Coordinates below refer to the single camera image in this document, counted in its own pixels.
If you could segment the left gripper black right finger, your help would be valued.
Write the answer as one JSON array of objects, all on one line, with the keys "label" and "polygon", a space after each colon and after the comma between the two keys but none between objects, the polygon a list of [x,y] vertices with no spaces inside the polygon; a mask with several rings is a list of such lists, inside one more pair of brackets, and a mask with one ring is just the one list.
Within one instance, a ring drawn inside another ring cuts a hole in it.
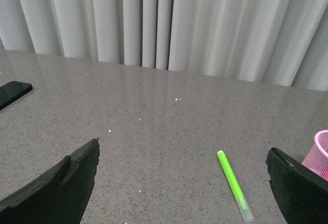
[{"label": "left gripper black right finger", "polygon": [[327,223],[327,181],[278,148],[266,158],[270,187],[287,223]]}]

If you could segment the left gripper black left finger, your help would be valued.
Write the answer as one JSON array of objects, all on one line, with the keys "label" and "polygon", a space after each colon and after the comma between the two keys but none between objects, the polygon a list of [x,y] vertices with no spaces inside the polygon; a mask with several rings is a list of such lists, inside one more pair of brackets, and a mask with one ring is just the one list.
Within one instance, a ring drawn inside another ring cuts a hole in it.
[{"label": "left gripper black left finger", "polygon": [[95,185],[94,138],[1,200],[1,223],[80,223]]}]

